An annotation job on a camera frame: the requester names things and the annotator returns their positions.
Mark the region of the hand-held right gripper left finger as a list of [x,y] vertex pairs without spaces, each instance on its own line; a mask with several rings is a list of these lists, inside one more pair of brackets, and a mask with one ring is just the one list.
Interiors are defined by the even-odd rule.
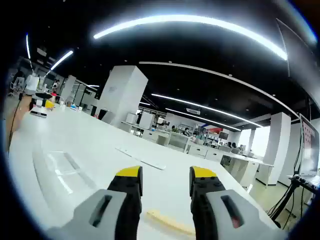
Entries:
[[118,171],[108,188],[79,204],[73,217],[47,231],[51,240],[135,240],[142,212],[143,168]]

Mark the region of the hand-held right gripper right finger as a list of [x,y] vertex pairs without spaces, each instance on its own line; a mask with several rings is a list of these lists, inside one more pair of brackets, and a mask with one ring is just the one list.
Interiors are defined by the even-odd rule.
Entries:
[[198,240],[285,240],[287,234],[271,228],[258,209],[232,189],[225,189],[213,171],[189,169],[190,210]]

